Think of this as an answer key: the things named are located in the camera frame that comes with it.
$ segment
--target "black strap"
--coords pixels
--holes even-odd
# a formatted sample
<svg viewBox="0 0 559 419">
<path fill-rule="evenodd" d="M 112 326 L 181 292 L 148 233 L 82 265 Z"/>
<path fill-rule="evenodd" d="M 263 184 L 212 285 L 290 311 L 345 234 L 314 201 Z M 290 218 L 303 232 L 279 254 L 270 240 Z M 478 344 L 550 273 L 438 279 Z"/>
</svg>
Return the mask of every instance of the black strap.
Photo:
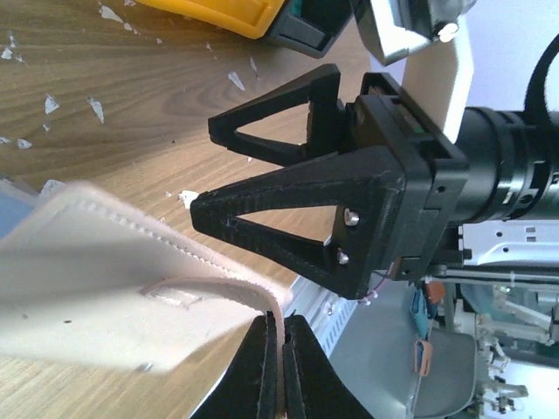
<svg viewBox="0 0 559 419">
<path fill-rule="evenodd" d="M 551 117 L 545 100 L 545 81 L 551 63 L 559 54 L 559 35 L 543 52 L 538 64 L 535 66 L 532 77 L 528 83 L 526 98 L 524 99 L 524 117 L 527 123 L 538 127 L 552 125 Z"/>
</svg>

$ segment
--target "white bracket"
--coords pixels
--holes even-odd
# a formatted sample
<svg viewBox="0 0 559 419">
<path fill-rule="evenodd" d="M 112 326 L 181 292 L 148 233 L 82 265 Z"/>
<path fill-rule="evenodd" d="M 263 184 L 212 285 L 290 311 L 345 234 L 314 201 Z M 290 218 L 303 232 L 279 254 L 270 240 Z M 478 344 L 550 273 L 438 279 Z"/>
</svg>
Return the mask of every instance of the white bracket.
<svg viewBox="0 0 559 419">
<path fill-rule="evenodd" d="M 485 221 L 462 226 L 462 249 L 472 251 L 464 264 L 559 265 L 559 221 Z"/>
<path fill-rule="evenodd" d="M 473 77 L 466 19 L 460 17 L 458 24 L 453 41 L 436 42 L 407 58 L 402 83 L 451 143 L 458 139 Z"/>
<path fill-rule="evenodd" d="M 504 313 L 512 314 L 518 320 L 537 326 L 545 331 L 549 329 L 549 325 L 551 324 L 551 317 L 537 312 L 536 310 L 532 310 L 531 308 L 511 303 L 505 299 L 496 299 L 494 306 Z"/>
</svg>

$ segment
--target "black clamp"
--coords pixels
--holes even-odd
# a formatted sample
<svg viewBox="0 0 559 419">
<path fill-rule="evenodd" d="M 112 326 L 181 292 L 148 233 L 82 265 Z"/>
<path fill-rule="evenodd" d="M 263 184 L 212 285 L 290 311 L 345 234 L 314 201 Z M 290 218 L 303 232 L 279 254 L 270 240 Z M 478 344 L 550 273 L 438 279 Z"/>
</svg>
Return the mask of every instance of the black clamp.
<svg viewBox="0 0 559 419">
<path fill-rule="evenodd" d="M 338 100 L 340 73 L 323 65 L 209 120 L 211 140 L 283 166 L 201 194 L 194 228 L 270 258 L 346 299 L 361 299 L 374 270 L 415 281 L 467 177 L 465 156 L 386 74 L 365 74 L 361 94 Z M 309 103 L 307 142 L 296 146 L 239 127 Z M 327 244 L 240 216 L 264 210 L 336 206 Z"/>
<path fill-rule="evenodd" d="M 285 411 L 290 419 L 373 419 L 342 384 L 303 316 L 284 320 Z M 224 378 L 191 419 L 275 419 L 277 337 L 271 313 L 251 324 Z"/>
</svg>

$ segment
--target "table surface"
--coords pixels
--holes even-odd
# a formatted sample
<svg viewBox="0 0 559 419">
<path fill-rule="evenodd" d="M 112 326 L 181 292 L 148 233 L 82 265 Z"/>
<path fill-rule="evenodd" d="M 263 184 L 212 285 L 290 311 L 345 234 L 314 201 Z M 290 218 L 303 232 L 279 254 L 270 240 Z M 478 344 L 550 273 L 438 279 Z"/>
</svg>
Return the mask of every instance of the table surface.
<svg viewBox="0 0 559 419">
<path fill-rule="evenodd" d="M 89 180 L 186 236 L 291 284 L 292 272 L 196 233 L 177 195 L 274 169 L 210 143 L 210 116 L 320 62 L 340 67 L 340 96 L 354 99 L 369 68 L 355 26 L 350 24 L 327 57 L 317 61 L 130 5 L 134 2 L 102 3 L 114 19 L 103 18 L 96 0 L 0 3 L 0 54 L 8 48 L 11 55 L 0 59 L 0 137 L 10 140 L 0 144 L 0 173 L 37 190 L 49 179 Z M 229 72 L 237 73 L 244 91 L 228 79 Z M 103 121 L 92 100 L 101 104 Z M 307 108 L 298 106 L 251 124 L 246 132 L 303 142 L 306 114 Z M 31 147 L 19 149 L 18 139 Z M 251 219 L 325 239 L 331 216 L 332 209 L 325 208 L 268 211 Z M 183 418 L 223 372 L 244 332 L 211 342 L 164 376 L 2 358 L 0 416 Z"/>
</svg>

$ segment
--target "screw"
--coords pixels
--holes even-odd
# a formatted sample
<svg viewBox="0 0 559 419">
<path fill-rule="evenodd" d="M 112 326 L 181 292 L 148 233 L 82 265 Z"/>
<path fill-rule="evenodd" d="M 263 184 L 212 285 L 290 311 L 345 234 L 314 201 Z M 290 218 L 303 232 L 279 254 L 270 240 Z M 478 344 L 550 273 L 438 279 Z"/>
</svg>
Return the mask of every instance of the screw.
<svg viewBox="0 0 559 419">
<path fill-rule="evenodd" d="M 342 249 L 338 250 L 338 263 L 339 264 L 348 264 L 349 256 L 346 255 Z"/>
<path fill-rule="evenodd" d="M 440 42 L 451 42 L 458 33 L 458 24 L 442 22 L 437 25 L 437 36 Z"/>
<path fill-rule="evenodd" d="M 346 208 L 343 211 L 343 222 L 348 227 L 355 227 L 359 223 L 359 214 L 349 208 Z"/>
<path fill-rule="evenodd" d="M 136 371 L 140 371 L 140 372 L 149 371 L 151 368 L 153 368 L 153 366 L 154 366 L 153 362 L 144 362 L 143 364 L 140 364 L 140 366 L 136 369 Z"/>
</svg>

